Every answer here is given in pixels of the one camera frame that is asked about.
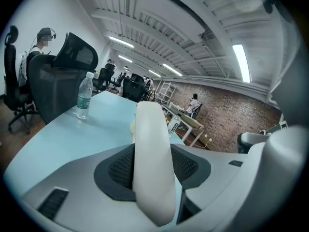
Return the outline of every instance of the white wall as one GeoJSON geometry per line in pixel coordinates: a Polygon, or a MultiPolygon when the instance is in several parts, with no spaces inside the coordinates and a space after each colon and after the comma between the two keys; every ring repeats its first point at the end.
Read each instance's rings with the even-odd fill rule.
{"type": "Polygon", "coordinates": [[[152,78],[151,77],[151,73],[136,66],[134,63],[130,63],[128,61],[125,61],[125,60],[122,60],[118,57],[119,53],[112,49],[111,52],[110,52],[110,55],[108,58],[112,59],[115,61],[115,64],[117,65],[117,71],[115,72],[115,74],[113,75],[113,77],[117,77],[120,73],[123,73],[123,72],[127,72],[127,70],[125,70],[125,66],[127,66],[129,68],[129,72],[127,72],[127,74],[129,76],[131,76],[133,73],[134,74],[137,74],[137,75],[140,75],[140,76],[148,76],[149,78],[152,78]]]}
{"type": "Polygon", "coordinates": [[[4,38],[9,26],[18,27],[19,36],[14,43],[16,54],[29,51],[31,43],[42,28],[52,28],[57,37],[43,52],[57,55],[61,49],[65,35],[72,32],[95,48],[99,64],[105,56],[101,56],[107,41],[89,20],[77,0],[24,0],[16,10],[3,32],[0,40],[0,95],[4,93],[4,38]]]}

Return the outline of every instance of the backpack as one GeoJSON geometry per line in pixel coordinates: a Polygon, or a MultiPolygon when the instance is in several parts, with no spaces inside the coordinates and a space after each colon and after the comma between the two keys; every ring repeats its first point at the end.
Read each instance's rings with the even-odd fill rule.
{"type": "Polygon", "coordinates": [[[20,54],[21,59],[20,59],[20,64],[17,64],[17,67],[19,68],[18,71],[16,71],[16,75],[17,75],[17,80],[18,80],[18,84],[19,86],[23,86],[26,84],[27,82],[27,52],[22,52],[20,54]]]}

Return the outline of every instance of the water bottle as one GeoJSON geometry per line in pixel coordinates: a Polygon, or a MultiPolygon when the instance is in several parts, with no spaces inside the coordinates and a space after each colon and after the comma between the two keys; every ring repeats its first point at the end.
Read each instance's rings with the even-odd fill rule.
{"type": "Polygon", "coordinates": [[[174,116],[172,118],[172,120],[170,121],[169,123],[169,126],[168,126],[168,132],[169,132],[169,137],[172,136],[172,134],[174,133],[174,131],[177,129],[177,127],[179,126],[180,124],[180,116],[181,114],[177,114],[177,116],[174,116]]]}
{"type": "Polygon", "coordinates": [[[92,78],[94,74],[87,72],[86,78],[79,86],[77,97],[76,116],[80,119],[86,119],[89,111],[90,99],[92,95],[92,78]]]}

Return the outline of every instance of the floor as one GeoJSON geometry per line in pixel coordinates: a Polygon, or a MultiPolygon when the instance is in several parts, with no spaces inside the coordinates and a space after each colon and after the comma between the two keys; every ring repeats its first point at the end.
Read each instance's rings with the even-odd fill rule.
{"type": "MultiPolygon", "coordinates": [[[[22,123],[23,118],[12,125],[13,132],[9,133],[7,126],[13,118],[13,112],[7,108],[3,100],[0,100],[0,142],[2,142],[2,146],[0,147],[1,173],[4,173],[5,169],[20,149],[45,126],[40,115],[28,115],[30,135],[26,134],[26,128],[22,123]]],[[[176,132],[180,138],[185,134],[183,130],[177,130],[176,132]]],[[[193,140],[194,136],[189,135],[184,143],[189,146],[191,144],[190,142],[193,140]]],[[[199,148],[198,146],[204,147],[205,145],[201,141],[197,141],[194,147],[199,148]]]]}

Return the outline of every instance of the fluorescent light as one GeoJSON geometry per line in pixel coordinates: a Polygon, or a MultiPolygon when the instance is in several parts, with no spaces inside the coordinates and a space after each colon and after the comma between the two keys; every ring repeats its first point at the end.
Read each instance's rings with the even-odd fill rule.
{"type": "Polygon", "coordinates": [[[117,39],[117,38],[114,38],[114,37],[112,37],[112,36],[109,36],[109,38],[110,38],[111,40],[113,40],[113,41],[117,41],[117,42],[119,42],[119,43],[121,43],[121,44],[125,44],[125,45],[127,45],[127,46],[130,46],[130,47],[134,48],[134,45],[132,45],[132,44],[129,44],[129,43],[127,43],[127,42],[124,42],[124,41],[119,40],[119,39],[117,39]]]}
{"type": "Polygon", "coordinates": [[[245,51],[243,50],[243,47],[240,44],[234,45],[233,49],[236,54],[239,66],[240,66],[242,80],[246,83],[249,83],[250,74],[249,74],[248,62],[246,59],[245,51]]]}
{"type": "Polygon", "coordinates": [[[119,57],[119,58],[122,58],[122,59],[124,59],[124,60],[126,60],[126,61],[128,61],[128,62],[130,62],[130,63],[133,62],[132,60],[129,60],[129,59],[127,59],[127,58],[125,58],[125,57],[123,57],[123,56],[121,56],[121,55],[118,55],[118,57],[119,57]]]}
{"type": "Polygon", "coordinates": [[[183,76],[181,75],[178,71],[174,70],[172,67],[168,66],[167,64],[163,64],[164,67],[168,68],[169,70],[173,71],[174,73],[176,73],[178,76],[183,76]]]}
{"type": "Polygon", "coordinates": [[[155,73],[155,72],[153,72],[153,71],[151,71],[151,70],[148,70],[148,71],[151,72],[152,74],[157,75],[158,77],[161,77],[160,75],[158,75],[157,73],[155,73]]]}

